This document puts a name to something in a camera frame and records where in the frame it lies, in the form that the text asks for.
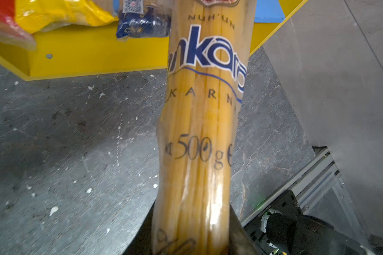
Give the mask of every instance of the qr code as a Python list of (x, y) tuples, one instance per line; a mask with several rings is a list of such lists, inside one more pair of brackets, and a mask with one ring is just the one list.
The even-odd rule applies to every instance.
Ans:
[(124, 0), (123, 12), (143, 14), (143, 0)]

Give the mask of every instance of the plastic wrapper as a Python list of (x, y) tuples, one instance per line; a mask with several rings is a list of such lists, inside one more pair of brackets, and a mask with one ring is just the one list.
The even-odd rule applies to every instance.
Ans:
[(115, 1), (119, 0), (92, 0), (97, 6), (102, 8), (104, 11), (112, 14), (114, 17), (117, 17), (117, 12), (115, 10), (114, 4)]
[(121, 0), (118, 39), (167, 37), (173, 0)]
[(153, 254), (228, 254), (232, 154), (256, 0), (176, 0)]
[(36, 47), (34, 38), (14, 20), (14, 0), (0, 0), (0, 42), (29, 50)]
[(97, 27), (115, 20), (91, 0), (15, 0), (15, 21), (28, 33), (69, 24)]

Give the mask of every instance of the brand logo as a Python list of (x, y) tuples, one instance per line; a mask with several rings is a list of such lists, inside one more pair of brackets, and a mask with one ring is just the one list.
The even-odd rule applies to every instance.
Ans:
[[(181, 38), (179, 40), (176, 51), (169, 54), (168, 74), (186, 66), (195, 67), (197, 63), (201, 67), (219, 68), (230, 72), (238, 84), (238, 90), (243, 93), (247, 68), (234, 52), (230, 41), (222, 36), (208, 36), (200, 40), (200, 31), (200, 25), (191, 25), (189, 39)], [(220, 60), (217, 56), (218, 51), (227, 54), (228, 60)]]
[(239, 2), (239, 0), (198, 0), (198, 1), (206, 6), (212, 6), (215, 4), (236, 5)]

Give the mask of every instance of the white paint speck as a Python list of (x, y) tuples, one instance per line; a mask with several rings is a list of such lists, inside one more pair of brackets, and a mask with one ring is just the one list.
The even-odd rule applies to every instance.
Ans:
[(58, 207), (52, 207), (50, 211), (50, 217), (53, 215), (56, 211), (58, 211)]

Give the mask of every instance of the blue curved line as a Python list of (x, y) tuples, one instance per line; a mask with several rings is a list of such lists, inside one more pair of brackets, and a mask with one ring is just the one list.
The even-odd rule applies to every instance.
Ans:
[(216, 75), (214, 75), (214, 74), (207, 74), (207, 73), (199, 72), (199, 71), (194, 70), (193, 68), (190, 68), (190, 67), (184, 67), (184, 69), (189, 69), (189, 70), (195, 72), (196, 74), (201, 74), (201, 75), (205, 75), (205, 76), (214, 77), (214, 78), (217, 78), (217, 79), (219, 79), (220, 81), (224, 82), (224, 83), (227, 84), (227, 85), (230, 87), (230, 89), (233, 91), (235, 97), (237, 98), (237, 102), (239, 102), (239, 103), (241, 104), (242, 100), (239, 99), (239, 98), (237, 97), (237, 94), (236, 94), (236, 92), (234, 91), (234, 89), (233, 89), (233, 87), (231, 86), (231, 84), (229, 84), (228, 82), (226, 82), (224, 79), (222, 79), (222, 78), (220, 78), (220, 77), (218, 77), (218, 76), (216, 76)]

